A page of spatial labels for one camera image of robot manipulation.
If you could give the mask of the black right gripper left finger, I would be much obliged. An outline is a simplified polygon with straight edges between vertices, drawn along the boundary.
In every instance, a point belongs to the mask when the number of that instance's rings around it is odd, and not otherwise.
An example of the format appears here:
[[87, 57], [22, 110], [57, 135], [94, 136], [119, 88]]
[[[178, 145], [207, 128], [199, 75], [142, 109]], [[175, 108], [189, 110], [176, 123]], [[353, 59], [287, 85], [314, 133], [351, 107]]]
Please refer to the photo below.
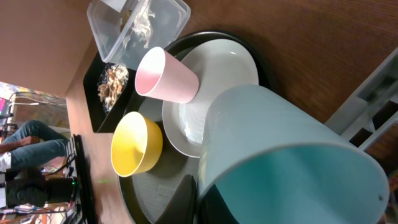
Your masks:
[[186, 175], [155, 224], [192, 224], [196, 191], [194, 177]]

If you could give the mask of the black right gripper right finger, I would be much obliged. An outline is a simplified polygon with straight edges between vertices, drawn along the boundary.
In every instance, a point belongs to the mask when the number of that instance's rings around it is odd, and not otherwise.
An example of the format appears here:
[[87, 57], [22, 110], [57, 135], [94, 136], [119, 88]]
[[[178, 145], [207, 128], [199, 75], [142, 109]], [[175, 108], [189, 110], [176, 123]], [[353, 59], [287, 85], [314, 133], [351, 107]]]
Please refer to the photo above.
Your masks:
[[199, 224], [238, 224], [216, 185], [202, 198], [197, 212]]

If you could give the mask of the blue plastic cup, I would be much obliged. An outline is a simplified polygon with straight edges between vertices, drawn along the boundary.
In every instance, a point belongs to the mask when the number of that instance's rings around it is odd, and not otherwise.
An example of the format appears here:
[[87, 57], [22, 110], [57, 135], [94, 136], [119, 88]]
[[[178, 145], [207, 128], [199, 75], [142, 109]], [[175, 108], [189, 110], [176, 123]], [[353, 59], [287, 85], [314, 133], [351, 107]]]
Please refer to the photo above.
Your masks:
[[197, 212], [213, 185], [239, 223], [377, 223], [387, 207], [375, 159], [259, 85], [215, 98], [202, 146]]

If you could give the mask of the yellow bowl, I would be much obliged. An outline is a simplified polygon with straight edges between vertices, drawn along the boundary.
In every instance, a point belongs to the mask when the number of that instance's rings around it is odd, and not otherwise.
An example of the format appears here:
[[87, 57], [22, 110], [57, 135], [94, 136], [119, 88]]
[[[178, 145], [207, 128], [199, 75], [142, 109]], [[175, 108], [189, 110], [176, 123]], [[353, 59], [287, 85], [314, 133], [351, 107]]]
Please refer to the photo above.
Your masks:
[[111, 143], [111, 163], [120, 177], [141, 174], [158, 162], [163, 148], [159, 126], [138, 112], [118, 123]]

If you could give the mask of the pink plastic cup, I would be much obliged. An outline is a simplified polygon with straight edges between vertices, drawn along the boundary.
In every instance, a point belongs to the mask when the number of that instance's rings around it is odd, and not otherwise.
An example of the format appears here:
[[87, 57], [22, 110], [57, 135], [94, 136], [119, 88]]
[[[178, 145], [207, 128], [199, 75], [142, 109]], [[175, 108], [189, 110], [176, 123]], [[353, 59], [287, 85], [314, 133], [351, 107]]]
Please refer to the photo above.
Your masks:
[[174, 103], [188, 103], [198, 92], [195, 73], [161, 47], [150, 49], [142, 58], [135, 77], [141, 96]]

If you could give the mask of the food scraps with rice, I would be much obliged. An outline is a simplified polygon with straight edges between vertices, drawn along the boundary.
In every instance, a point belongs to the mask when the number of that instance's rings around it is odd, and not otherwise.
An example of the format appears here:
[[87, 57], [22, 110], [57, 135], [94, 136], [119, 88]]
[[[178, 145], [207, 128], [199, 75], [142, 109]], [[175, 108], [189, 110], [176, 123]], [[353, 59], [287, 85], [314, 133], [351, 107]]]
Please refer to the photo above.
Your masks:
[[129, 72], [122, 65], [107, 65], [104, 72], [99, 76], [97, 84], [97, 95], [106, 114], [116, 104], [128, 81]]

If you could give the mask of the white tissue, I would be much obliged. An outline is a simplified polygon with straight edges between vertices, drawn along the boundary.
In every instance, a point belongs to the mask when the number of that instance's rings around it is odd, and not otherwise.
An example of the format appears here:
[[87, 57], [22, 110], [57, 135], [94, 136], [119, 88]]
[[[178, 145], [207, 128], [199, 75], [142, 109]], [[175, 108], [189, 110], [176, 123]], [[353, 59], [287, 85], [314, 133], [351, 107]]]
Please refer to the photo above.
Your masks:
[[149, 48], [149, 42], [153, 35], [153, 28], [150, 17], [155, 18], [155, 13], [150, 9], [151, 0], [144, 0], [144, 5], [140, 8], [138, 15], [133, 20], [133, 31], [139, 37], [139, 42], [145, 41], [144, 48]]

